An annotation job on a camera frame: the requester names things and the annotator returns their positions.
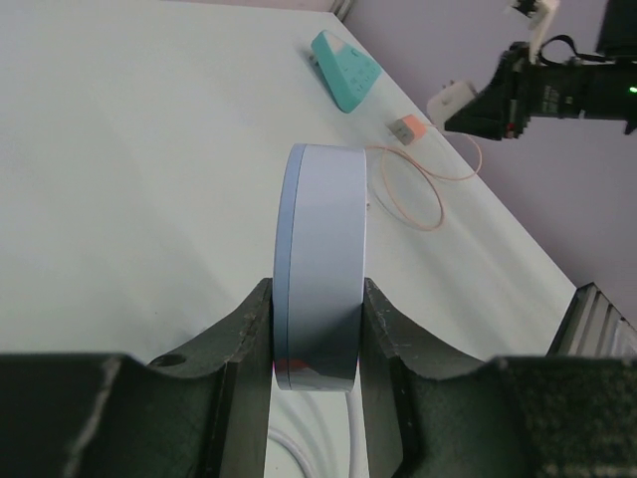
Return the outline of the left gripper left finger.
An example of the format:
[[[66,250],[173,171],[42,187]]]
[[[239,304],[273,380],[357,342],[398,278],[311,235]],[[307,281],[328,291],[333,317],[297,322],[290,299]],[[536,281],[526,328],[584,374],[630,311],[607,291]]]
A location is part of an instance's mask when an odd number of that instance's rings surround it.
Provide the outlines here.
[[[5,477],[260,477],[272,388],[272,283],[150,363],[1,357]]]

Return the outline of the teal triangular power strip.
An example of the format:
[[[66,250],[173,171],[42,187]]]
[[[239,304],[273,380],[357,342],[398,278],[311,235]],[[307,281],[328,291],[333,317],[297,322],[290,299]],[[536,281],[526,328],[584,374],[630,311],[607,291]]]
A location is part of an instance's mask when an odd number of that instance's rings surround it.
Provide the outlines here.
[[[381,67],[328,30],[313,39],[311,48],[336,106],[343,113],[352,113],[380,77]]]

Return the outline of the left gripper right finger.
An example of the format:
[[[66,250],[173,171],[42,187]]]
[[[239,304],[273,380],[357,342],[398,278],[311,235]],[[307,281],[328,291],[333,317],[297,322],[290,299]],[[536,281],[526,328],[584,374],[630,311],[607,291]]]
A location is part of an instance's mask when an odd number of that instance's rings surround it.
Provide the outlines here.
[[[636,358],[479,360],[367,281],[359,365],[373,477],[636,473]]]

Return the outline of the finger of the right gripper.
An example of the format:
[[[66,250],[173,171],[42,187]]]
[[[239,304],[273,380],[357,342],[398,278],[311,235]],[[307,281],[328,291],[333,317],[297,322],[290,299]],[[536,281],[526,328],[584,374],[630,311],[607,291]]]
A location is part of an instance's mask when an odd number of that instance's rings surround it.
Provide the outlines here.
[[[512,97],[511,83],[491,82],[445,122],[444,130],[493,140],[512,138]]]

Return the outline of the light blue round socket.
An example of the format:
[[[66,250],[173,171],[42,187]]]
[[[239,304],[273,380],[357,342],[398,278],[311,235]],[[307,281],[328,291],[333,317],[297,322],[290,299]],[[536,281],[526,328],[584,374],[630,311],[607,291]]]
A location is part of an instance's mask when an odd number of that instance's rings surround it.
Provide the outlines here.
[[[366,248],[366,155],[298,143],[275,239],[273,354],[282,390],[352,390]]]

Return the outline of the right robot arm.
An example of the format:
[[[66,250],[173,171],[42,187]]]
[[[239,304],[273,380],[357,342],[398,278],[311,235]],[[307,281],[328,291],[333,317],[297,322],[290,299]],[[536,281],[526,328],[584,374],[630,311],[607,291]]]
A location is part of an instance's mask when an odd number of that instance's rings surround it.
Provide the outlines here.
[[[609,1],[592,54],[578,52],[568,35],[554,41],[571,55],[548,59],[546,31],[555,1],[513,1],[528,18],[531,37],[501,54],[494,76],[479,92],[457,82],[434,98],[429,115],[438,127],[491,140],[519,137],[533,118],[620,120],[624,132],[636,128],[636,4]]]

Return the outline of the pink charger plug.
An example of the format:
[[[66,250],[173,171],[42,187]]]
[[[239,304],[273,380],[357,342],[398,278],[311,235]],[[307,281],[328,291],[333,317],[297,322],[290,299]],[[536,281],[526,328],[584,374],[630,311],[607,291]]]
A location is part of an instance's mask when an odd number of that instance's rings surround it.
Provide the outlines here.
[[[392,121],[387,129],[401,144],[410,145],[424,136],[427,125],[415,115],[409,115]]]

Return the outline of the white square charger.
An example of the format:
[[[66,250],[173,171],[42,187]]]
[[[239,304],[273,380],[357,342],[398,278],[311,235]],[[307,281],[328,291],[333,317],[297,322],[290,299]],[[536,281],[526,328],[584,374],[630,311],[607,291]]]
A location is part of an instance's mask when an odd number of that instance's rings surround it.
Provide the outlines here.
[[[444,129],[445,122],[471,102],[477,91],[471,82],[451,82],[427,103],[427,117],[433,125]]]

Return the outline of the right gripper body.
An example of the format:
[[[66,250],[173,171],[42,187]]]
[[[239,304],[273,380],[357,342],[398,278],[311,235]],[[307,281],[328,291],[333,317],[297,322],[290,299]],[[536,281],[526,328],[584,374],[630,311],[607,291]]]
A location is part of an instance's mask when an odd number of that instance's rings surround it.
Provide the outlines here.
[[[575,59],[533,64],[529,50],[528,43],[514,42],[502,54],[505,79],[499,139],[518,138],[531,118],[575,119],[583,110],[584,66]]]

